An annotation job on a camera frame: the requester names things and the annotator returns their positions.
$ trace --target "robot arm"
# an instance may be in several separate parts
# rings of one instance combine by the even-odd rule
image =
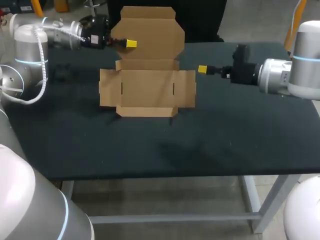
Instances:
[[[248,62],[250,49],[238,45],[233,53],[233,65],[218,68],[199,66],[199,72],[220,74],[231,83],[258,86],[267,94],[291,95],[320,100],[320,21],[300,25],[292,61],[266,59],[263,64]]]
[[[14,40],[14,61],[0,64],[0,87],[5,99],[25,105],[35,103],[45,92],[48,47],[78,50],[80,47],[103,49],[119,45],[126,48],[134,47],[136,43],[127,39],[113,39],[106,15],[97,15],[82,25],[78,21],[15,14],[10,20],[9,30]],[[22,100],[26,92],[39,83],[42,88],[38,96]]]

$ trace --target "table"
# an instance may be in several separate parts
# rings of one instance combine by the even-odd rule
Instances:
[[[251,44],[250,61],[288,58],[277,43]],[[182,70],[232,63],[233,43],[191,43]],[[6,113],[29,163],[45,177],[74,180],[244,176],[251,212],[237,215],[96,216],[98,223],[253,220],[261,233],[300,174],[320,171],[319,115],[309,100],[265,95],[257,87],[197,74],[195,109],[174,118],[120,118],[99,107],[99,68],[114,68],[113,50],[49,52],[47,93],[32,106]],[[59,65],[72,74],[59,81]],[[260,208],[250,175],[280,175]]]

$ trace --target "metal table leg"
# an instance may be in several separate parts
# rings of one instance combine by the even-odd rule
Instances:
[[[278,176],[259,210],[261,219],[254,220],[252,222],[253,233],[262,234],[264,232],[268,224],[278,212],[282,203],[287,199],[300,176],[300,174]]]

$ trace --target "yellow object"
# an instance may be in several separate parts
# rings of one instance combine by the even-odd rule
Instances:
[[[287,51],[290,50],[292,42],[294,41],[295,36],[297,34],[297,30],[300,25],[301,17],[304,12],[306,3],[307,3],[307,0],[300,0],[299,5],[296,7],[296,10],[293,16],[294,17],[293,26],[290,26],[284,41],[284,48]]]
[[[42,11],[42,8],[41,8],[39,0],[31,0],[31,3],[32,3],[32,6],[33,6],[35,14],[38,17],[42,17],[43,18],[44,17],[44,12]]]
[[[127,40],[126,41],[126,47],[127,48],[136,48],[137,47],[137,41]]]
[[[68,0],[54,0],[54,9],[57,13],[69,12]]]
[[[207,66],[199,65],[198,72],[201,74],[207,73]]]

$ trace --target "cardboard box lid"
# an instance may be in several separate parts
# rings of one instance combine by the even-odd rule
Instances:
[[[116,39],[137,41],[137,48],[118,49],[122,59],[175,59],[185,47],[185,32],[171,7],[124,6],[111,30]]]

